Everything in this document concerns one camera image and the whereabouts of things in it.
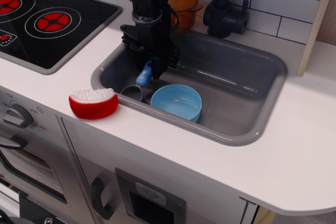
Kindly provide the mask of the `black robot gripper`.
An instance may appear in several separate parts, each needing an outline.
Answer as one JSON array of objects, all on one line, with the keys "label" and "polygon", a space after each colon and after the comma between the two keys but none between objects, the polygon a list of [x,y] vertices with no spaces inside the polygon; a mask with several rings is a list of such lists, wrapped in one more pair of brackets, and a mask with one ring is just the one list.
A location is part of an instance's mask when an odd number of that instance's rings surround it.
[{"label": "black robot gripper", "polygon": [[151,61],[154,80],[167,71],[167,67],[180,66],[180,50],[171,41],[171,13],[173,9],[160,10],[156,16],[143,13],[141,10],[132,11],[134,26],[122,25],[123,42],[132,51],[135,67],[142,71],[145,64]]}]

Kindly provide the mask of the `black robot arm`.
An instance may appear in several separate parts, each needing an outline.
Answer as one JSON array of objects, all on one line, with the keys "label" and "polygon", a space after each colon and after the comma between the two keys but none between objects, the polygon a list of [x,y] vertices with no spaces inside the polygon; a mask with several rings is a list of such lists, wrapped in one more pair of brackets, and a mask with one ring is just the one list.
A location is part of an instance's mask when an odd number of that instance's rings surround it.
[{"label": "black robot arm", "polygon": [[130,0],[134,25],[122,25],[122,41],[133,51],[134,61],[141,69],[146,61],[151,62],[153,79],[157,80],[169,66],[180,65],[180,50],[171,41],[170,34],[179,27],[172,24],[176,12],[169,0]]}]

